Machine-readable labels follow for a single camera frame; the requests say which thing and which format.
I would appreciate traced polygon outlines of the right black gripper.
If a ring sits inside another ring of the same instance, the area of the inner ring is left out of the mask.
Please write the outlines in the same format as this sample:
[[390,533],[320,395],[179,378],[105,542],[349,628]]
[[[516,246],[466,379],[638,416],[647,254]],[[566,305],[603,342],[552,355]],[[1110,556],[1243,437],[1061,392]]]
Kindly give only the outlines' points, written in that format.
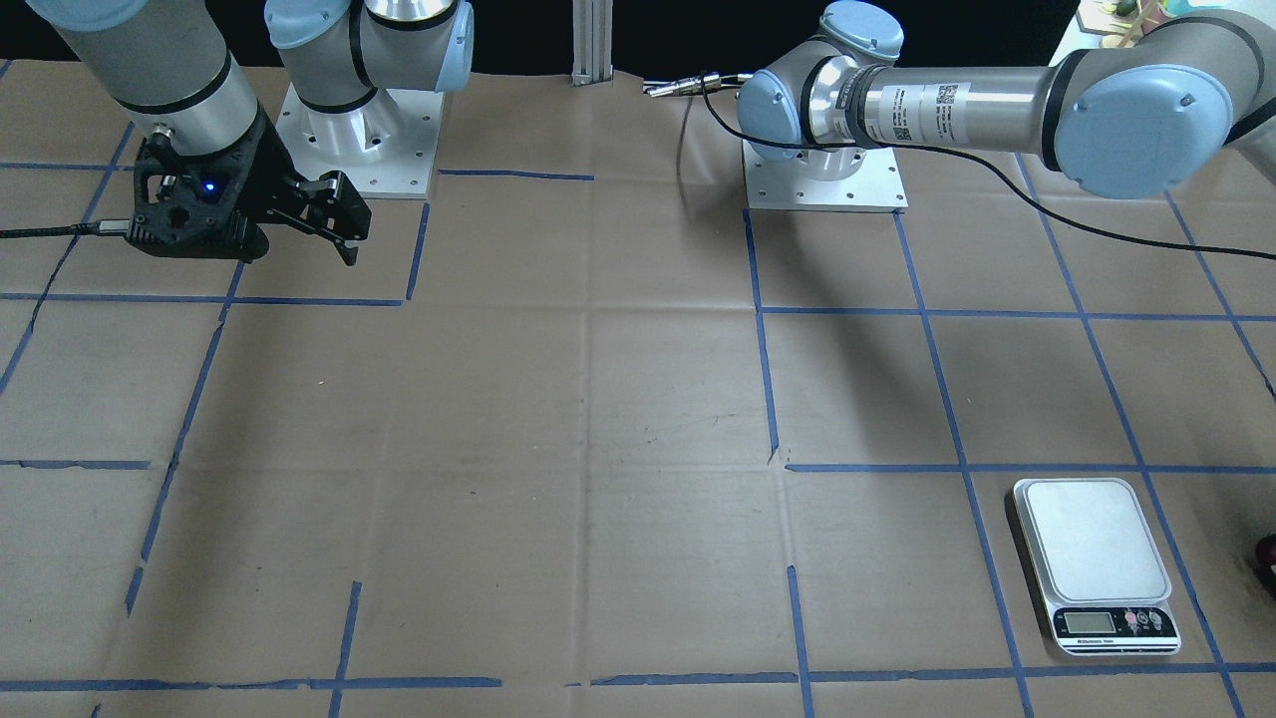
[[255,224],[283,224],[329,242],[341,260],[357,264],[371,209],[346,173],[302,176],[273,129],[251,129],[225,150],[239,190],[235,209]]

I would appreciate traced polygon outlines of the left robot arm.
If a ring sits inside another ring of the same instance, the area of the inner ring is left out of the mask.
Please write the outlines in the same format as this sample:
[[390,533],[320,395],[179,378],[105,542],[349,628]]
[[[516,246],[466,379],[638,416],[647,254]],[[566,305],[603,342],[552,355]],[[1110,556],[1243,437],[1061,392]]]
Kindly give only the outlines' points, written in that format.
[[1273,173],[1273,4],[1230,1],[1131,47],[1053,68],[896,68],[901,24],[864,1],[826,6],[803,45],[738,96],[740,133],[769,161],[803,150],[934,147],[1026,152],[1081,190],[1141,199],[1228,147]]

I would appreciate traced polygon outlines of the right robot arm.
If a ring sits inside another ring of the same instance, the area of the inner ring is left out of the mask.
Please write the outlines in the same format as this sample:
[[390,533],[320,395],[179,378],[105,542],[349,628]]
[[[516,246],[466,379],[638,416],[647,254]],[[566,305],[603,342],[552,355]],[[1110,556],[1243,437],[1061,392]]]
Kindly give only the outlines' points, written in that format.
[[262,17],[300,105],[278,128],[204,1],[32,1],[140,133],[122,219],[26,235],[117,236],[151,258],[264,258],[268,224],[346,265],[371,231],[357,170],[413,150],[397,94],[454,94],[473,68],[470,1],[268,1]]

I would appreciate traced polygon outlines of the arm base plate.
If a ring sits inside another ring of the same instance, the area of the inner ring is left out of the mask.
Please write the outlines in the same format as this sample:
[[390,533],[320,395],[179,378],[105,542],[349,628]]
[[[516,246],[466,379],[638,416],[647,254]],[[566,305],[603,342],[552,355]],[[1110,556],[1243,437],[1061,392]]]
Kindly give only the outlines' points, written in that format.
[[427,200],[447,98],[392,88],[362,108],[319,114],[290,85],[276,129],[310,180],[339,170],[364,198]]
[[910,205],[894,150],[810,152],[771,161],[743,142],[752,209],[902,212]]

